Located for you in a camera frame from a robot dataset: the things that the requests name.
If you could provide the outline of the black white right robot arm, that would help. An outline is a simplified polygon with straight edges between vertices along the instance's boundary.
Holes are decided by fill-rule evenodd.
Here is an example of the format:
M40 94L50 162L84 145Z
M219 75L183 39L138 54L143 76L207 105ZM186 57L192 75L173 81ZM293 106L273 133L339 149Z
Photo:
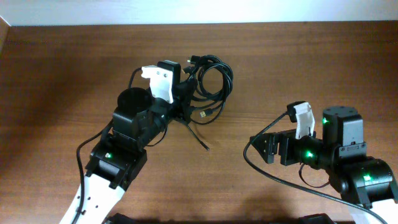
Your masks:
M253 164L247 155L245 161L260 174L295 189L327 198L349 206L356 223L397 223L397 181L387 162L367 155L363 119L349 106L331 106L323 110L322 138L315 132L312 107L306 101L287 105L287 110L271 124L288 116L297 127L270 133L267 128L249 138L247 147L253 147L265 163L280 156L283 166L300 164L328 175L326 185L339 197L320 192L319 186L303 186L280 179Z

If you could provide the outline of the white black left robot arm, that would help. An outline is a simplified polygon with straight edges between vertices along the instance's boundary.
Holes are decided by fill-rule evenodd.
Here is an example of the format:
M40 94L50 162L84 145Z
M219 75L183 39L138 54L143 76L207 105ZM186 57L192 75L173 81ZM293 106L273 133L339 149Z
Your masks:
M62 223L103 223L122 199L147 161L146 148L168 124L188 123L194 79L173 87L173 101L154 98L151 90L128 88L118 96L112 120L96 134L99 142L86 166L80 166L80 186Z

